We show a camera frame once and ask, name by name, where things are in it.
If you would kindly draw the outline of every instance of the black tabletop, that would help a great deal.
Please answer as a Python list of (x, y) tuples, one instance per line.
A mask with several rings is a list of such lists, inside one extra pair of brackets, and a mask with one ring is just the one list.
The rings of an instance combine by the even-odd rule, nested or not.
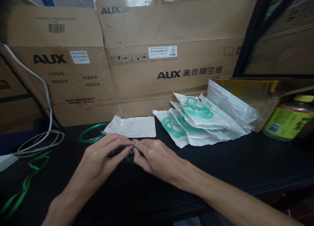
[[(63, 143), (53, 147), (49, 162), (32, 178), (28, 193), (7, 224), (42, 223), (49, 204), (65, 188), (88, 147), (76, 139), (89, 127), (91, 125), (65, 128)], [(89, 135), (97, 136), (103, 128)], [(162, 140), (181, 158), (253, 195), (314, 185), (314, 156), (292, 143), (279, 142), (262, 133), (251, 133), (212, 146), (188, 145), (182, 149), (175, 145), (157, 119), (156, 133), (156, 139)], [(21, 191), (22, 182), (32, 172), (28, 166), (31, 159), (20, 159), (0, 173), (0, 207)], [(210, 207), (198, 197), (151, 176), (135, 164), (121, 163), (87, 202), (74, 224), (160, 224), (208, 209)]]

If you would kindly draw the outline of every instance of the white cable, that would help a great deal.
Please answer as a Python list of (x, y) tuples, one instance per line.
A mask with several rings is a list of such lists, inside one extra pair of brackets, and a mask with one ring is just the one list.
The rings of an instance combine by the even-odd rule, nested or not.
[[(25, 149), (21, 150), (21, 148), (24, 146), (24, 144), (26, 144), (27, 142), (29, 142), (30, 140), (32, 140), (32, 139), (35, 138), (35, 137), (32, 137), (32, 138), (29, 139), (28, 141), (24, 142), (24, 143), (19, 147), (19, 149), (17, 150), (17, 152), (12, 153), (12, 154), (14, 154), (14, 155), (16, 155), (16, 156), (19, 156), (19, 157), (29, 157), (29, 156), (33, 156), (33, 155), (35, 155), (35, 154), (37, 154), (37, 153), (39, 153), (39, 152), (41, 152), (41, 151), (44, 151), (44, 150), (46, 150), (46, 149), (48, 149), (48, 148), (50, 148), (50, 147), (53, 147), (53, 146), (56, 146), (56, 145), (60, 144), (60, 143), (63, 141), (65, 134), (64, 134), (63, 132), (60, 132), (60, 131), (57, 131), (57, 130), (51, 130), (51, 128), (52, 128), (52, 106), (51, 106), (51, 102), (50, 102), (50, 94), (49, 94), (49, 90), (48, 90), (48, 85), (47, 85), (47, 83), (45, 82), (45, 80), (43, 80), (39, 75), (37, 75), (36, 73), (34, 73), (34, 72), (31, 71), (30, 69), (28, 69), (22, 62), (20, 62), (20, 60), (15, 56), (15, 54), (11, 51), (11, 49), (10, 49), (7, 45), (3, 44), (3, 46), (7, 49), (7, 51), (10, 53), (10, 55), (13, 57), (13, 59), (14, 59), (20, 66), (22, 66), (25, 70), (27, 70), (28, 72), (30, 72), (31, 74), (33, 74), (34, 76), (36, 76), (38, 79), (40, 79), (40, 80), (42, 81), (42, 83), (44, 84), (44, 86), (45, 86), (46, 97), (47, 97), (48, 108), (49, 108), (49, 128), (48, 128), (48, 131), (45, 132), (45, 133), (42, 133), (42, 134), (39, 134), (39, 135), (35, 136), (35, 137), (40, 136), (40, 137), (38, 138), (38, 139), (40, 139), (44, 134), (46, 134), (39, 142), (37, 142), (37, 140), (38, 140), (38, 139), (37, 139), (37, 140), (35, 141), (35, 144), (31, 145), (31, 146), (28, 147), (28, 148), (25, 148)], [(35, 147), (36, 145), (40, 144), (41, 142), (43, 142), (43, 141), (48, 137), (48, 135), (49, 135), (50, 133), (55, 133), (55, 134), (57, 134), (57, 136), (56, 136), (56, 138), (55, 138), (55, 140), (53, 141), (52, 144), (50, 144), (50, 145), (48, 145), (48, 146), (45, 146), (45, 147), (37, 148), (37, 149), (35, 149), (35, 150), (27, 151), (27, 152), (26, 152), (26, 150), (29, 150), (29, 149)], [(57, 141), (57, 139), (58, 139), (58, 137), (59, 137), (60, 134), (62, 135), (61, 140), (60, 140), (58, 143), (55, 143), (55, 142)], [(29, 153), (34, 153), (34, 152), (35, 152), (35, 154), (29, 155), (29, 156), (20, 156), (20, 155), (23, 155), (23, 154), (26, 154), (26, 153), (29, 154)]]

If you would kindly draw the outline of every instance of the white label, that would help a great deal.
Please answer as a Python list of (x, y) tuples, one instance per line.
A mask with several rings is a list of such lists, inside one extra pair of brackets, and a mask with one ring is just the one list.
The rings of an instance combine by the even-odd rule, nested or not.
[(86, 51), (70, 51), (74, 64), (90, 64)]
[(149, 59), (178, 56), (177, 46), (149, 47)]

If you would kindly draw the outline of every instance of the white paper packaging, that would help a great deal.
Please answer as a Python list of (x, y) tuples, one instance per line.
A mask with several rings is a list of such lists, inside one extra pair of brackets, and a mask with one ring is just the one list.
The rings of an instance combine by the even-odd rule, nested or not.
[(180, 102), (183, 110), (185, 111), (185, 117), (188, 116), (195, 125), (200, 125), (205, 129), (230, 129), (232, 124), (224, 120), (219, 113), (213, 109), (206, 107), (198, 97), (185, 96), (174, 93), (178, 101)]
[(122, 119), (114, 116), (101, 133), (117, 133), (128, 138), (154, 138), (156, 137), (155, 118), (148, 116)]
[[(171, 115), (170, 111), (156, 111), (153, 110), (153, 114), (157, 117), (157, 119), (163, 123), (163, 119), (166, 117), (169, 117), (169, 115)], [(179, 148), (183, 148), (186, 145), (190, 144), (189, 140), (187, 138), (187, 134), (185, 133), (185, 136), (182, 137), (175, 137), (173, 134), (169, 133), (170, 137), (172, 138), (172, 140), (175, 142), (175, 144), (179, 147)]]
[(251, 129), (243, 129), (235, 120), (233, 120), (230, 116), (228, 116), (223, 110), (221, 110), (216, 104), (208, 100), (206, 97), (204, 97), (203, 93), (200, 94), (200, 100), (202, 103), (213, 110), (215, 113), (219, 113), (219, 115), (229, 124), (231, 124), (231, 127), (229, 130), (233, 131), (236, 135), (232, 135), (230, 133), (230, 137), (236, 137), (239, 138), (243, 135), (249, 134), (252, 130)]
[(243, 128), (254, 129), (254, 127), (249, 124), (257, 119), (261, 119), (261, 116), (256, 109), (249, 106), (210, 79), (208, 81), (206, 97)]
[(190, 126), (177, 110), (170, 108), (169, 111), (171, 112), (171, 114), (173, 114), (174, 118), (181, 125), (181, 127), (186, 131), (189, 143), (192, 146), (204, 146), (208, 144), (213, 145), (218, 142), (226, 141), (218, 139), (215, 135), (206, 132), (204, 129), (194, 128)]
[(211, 136), (214, 136), (216, 138), (218, 138), (219, 140), (223, 140), (223, 141), (228, 141), (228, 140), (234, 140), (236, 138), (239, 138), (240, 135), (225, 129), (225, 128), (221, 128), (221, 129), (207, 129), (206, 125), (195, 125), (193, 120), (191, 120), (190, 118), (186, 117), (183, 113), (182, 113), (182, 106), (180, 103), (177, 102), (170, 102), (173, 107), (176, 109), (176, 111), (178, 111), (182, 116), (184, 116), (185, 121), (192, 127), (195, 128), (201, 128), (204, 131), (208, 132)]

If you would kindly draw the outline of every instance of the yellow label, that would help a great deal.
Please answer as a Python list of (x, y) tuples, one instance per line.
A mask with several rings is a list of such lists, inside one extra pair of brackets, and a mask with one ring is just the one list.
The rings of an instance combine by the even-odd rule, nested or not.
[(293, 139), (314, 114), (278, 106), (264, 130), (279, 137)]

